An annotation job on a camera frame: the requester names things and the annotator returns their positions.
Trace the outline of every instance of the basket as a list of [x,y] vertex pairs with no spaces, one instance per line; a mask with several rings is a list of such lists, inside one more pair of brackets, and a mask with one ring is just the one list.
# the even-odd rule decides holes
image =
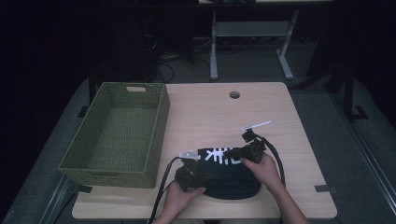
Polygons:
[[154,188],[169,106],[164,84],[104,82],[59,169],[81,185]]

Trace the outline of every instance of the wooden table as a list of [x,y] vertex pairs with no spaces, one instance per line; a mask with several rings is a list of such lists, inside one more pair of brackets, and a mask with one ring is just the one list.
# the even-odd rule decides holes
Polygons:
[[[283,83],[168,84],[171,101],[163,140],[156,189],[93,187],[80,193],[75,218],[149,218],[166,165],[180,152],[203,147],[242,147],[240,128],[271,120],[254,132],[272,143],[283,162],[287,189],[308,218],[332,218],[337,210],[325,185],[304,127]],[[231,91],[240,93],[232,99]],[[182,166],[174,162],[167,182]],[[162,210],[160,203],[158,213]],[[262,188],[245,200],[223,201],[205,195],[196,198],[179,218],[274,218],[279,211],[272,195]]]

